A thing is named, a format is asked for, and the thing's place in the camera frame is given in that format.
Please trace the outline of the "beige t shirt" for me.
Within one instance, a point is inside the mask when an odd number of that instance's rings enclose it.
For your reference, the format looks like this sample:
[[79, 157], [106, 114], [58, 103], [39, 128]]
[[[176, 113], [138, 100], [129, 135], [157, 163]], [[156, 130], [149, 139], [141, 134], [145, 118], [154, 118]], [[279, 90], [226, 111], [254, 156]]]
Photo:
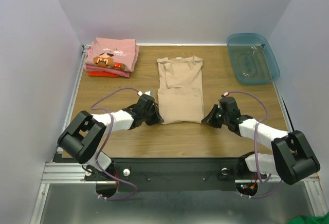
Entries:
[[163, 124], [200, 123], [204, 118], [203, 59], [158, 59], [158, 107]]

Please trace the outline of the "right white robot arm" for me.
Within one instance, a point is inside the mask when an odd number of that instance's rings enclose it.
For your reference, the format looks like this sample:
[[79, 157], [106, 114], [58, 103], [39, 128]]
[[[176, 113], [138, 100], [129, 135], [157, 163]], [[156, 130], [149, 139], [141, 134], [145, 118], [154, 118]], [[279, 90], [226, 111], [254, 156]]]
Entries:
[[301, 131], [286, 132], [242, 115], [233, 97], [221, 98], [201, 123], [214, 128], [225, 125], [238, 136], [254, 140], [254, 145], [271, 149], [270, 155], [254, 152], [237, 164], [236, 171], [243, 178], [254, 172], [272, 174], [293, 185], [320, 170], [320, 163]]

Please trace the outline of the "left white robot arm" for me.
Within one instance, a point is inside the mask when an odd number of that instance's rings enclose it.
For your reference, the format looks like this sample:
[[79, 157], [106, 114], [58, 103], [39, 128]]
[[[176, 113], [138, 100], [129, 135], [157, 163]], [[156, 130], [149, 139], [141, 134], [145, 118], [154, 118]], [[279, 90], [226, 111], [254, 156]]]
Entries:
[[163, 122], [155, 99], [139, 92], [136, 104], [116, 112], [90, 114], [79, 112], [58, 138], [58, 146], [79, 164], [90, 165], [104, 180], [114, 175], [112, 160], [98, 147], [104, 135], [119, 130], [132, 130], [143, 123], [148, 126]]

